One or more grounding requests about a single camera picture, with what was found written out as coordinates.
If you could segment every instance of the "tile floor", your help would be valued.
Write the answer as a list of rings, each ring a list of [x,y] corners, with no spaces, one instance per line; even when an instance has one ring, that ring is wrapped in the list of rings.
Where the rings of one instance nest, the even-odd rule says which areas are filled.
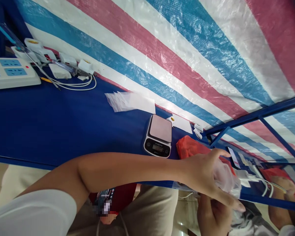
[[[7,167],[7,164],[0,163],[0,190],[2,177]],[[186,197],[188,194],[189,192],[179,191],[180,197]],[[270,221],[269,215],[267,213],[268,206],[259,203],[257,203],[256,206],[262,213],[264,219],[269,222],[272,227],[275,228],[275,226]],[[183,199],[178,198],[178,203],[174,215],[172,236],[187,236],[188,229],[190,229],[194,234],[200,235],[197,222],[197,208],[198,202],[193,195]]]

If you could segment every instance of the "red white blue striped tarp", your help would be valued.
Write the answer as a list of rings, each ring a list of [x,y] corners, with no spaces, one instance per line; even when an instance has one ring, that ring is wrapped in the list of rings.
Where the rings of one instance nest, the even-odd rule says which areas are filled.
[[[289,0],[16,0],[33,37],[111,83],[209,129],[295,96]],[[295,109],[266,119],[295,148]],[[295,158],[259,121],[225,141]]]

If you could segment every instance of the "kitchen scale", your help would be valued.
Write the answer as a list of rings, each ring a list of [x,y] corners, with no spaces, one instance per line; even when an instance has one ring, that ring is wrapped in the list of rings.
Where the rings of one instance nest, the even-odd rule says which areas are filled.
[[[143,144],[144,150],[153,156],[168,158],[171,149],[171,129],[170,121],[152,115]]]

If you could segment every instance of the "blue table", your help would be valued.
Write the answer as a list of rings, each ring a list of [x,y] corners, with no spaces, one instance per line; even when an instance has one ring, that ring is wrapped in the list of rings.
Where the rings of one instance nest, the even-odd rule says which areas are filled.
[[[52,84],[0,90],[0,162],[52,170],[93,152],[146,153],[143,138],[151,116],[141,110],[115,113],[104,93],[122,91],[101,79],[90,91],[57,90]],[[156,114],[170,113],[156,107]],[[172,130],[176,142],[187,132]],[[171,187],[172,181],[154,185]]]

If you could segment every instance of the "white sleeve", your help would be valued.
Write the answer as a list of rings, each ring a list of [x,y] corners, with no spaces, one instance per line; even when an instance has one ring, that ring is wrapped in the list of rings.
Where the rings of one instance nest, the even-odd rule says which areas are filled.
[[[22,195],[0,208],[0,236],[65,236],[76,210],[75,200],[60,190]]]
[[[295,226],[294,225],[283,226],[280,230],[279,236],[295,236]]]

